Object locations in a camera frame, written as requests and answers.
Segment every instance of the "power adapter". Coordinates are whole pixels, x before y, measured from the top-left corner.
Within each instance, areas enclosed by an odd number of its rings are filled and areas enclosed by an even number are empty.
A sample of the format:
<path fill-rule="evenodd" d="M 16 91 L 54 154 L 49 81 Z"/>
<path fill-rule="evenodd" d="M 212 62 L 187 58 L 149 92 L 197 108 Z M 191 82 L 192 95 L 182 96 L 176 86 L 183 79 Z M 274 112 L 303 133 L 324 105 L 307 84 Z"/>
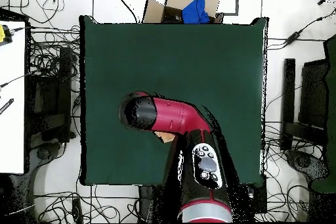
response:
<path fill-rule="evenodd" d="M 299 37 L 300 37 L 300 32 L 294 32 L 286 39 L 284 43 L 286 44 L 286 46 L 290 45 L 291 43 L 296 41 Z"/>
<path fill-rule="evenodd" d="M 81 211 L 81 199 L 74 198 L 72 200 L 72 217 L 75 224 L 84 224 L 83 213 Z"/>

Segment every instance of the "yellow device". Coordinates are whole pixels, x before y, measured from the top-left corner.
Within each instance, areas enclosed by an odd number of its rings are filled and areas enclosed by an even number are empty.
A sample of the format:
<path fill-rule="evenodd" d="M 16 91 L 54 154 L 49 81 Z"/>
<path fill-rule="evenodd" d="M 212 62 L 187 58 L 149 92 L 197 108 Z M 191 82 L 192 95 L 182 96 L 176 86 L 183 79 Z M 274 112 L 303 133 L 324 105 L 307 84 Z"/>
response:
<path fill-rule="evenodd" d="M 0 46 L 12 42 L 12 33 L 7 25 L 0 25 Z"/>

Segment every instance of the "white desk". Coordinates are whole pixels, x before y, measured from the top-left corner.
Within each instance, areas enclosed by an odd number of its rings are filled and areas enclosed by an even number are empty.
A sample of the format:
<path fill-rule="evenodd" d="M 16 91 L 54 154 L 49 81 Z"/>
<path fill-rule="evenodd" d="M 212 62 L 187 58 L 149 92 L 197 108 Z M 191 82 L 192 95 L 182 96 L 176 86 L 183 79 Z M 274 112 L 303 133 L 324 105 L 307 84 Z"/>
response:
<path fill-rule="evenodd" d="M 4 22 L 10 29 L 25 27 L 24 22 Z M 25 31 L 16 32 L 12 43 L 0 46 L 0 85 L 24 75 Z M 24 172 L 24 78 L 0 91 L 0 108 L 14 102 L 0 115 L 0 173 Z"/>

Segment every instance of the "green table surface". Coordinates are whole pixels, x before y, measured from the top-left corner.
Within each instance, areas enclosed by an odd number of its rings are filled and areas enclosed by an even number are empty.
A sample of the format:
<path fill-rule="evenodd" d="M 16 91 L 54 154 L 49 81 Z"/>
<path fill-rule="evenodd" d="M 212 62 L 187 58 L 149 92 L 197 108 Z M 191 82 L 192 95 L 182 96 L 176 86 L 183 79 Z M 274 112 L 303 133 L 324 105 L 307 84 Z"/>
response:
<path fill-rule="evenodd" d="M 170 144 L 126 129 L 117 108 L 130 92 L 206 106 L 242 183 L 261 184 L 263 33 L 254 25 L 97 24 L 84 16 L 86 185 L 162 183 Z"/>

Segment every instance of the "blue cloth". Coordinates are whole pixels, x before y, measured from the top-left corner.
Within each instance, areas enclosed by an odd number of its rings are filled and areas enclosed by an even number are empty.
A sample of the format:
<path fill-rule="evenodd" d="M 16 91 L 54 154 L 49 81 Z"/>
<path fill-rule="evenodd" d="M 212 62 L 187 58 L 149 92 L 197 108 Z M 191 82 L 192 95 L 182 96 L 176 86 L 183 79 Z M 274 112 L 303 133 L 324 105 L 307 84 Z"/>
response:
<path fill-rule="evenodd" d="M 185 24 L 206 24 L 209 23 L 209 15 L 204 10 L 205 0 L 193 0 L 182 10 L 183 22 Z"/>

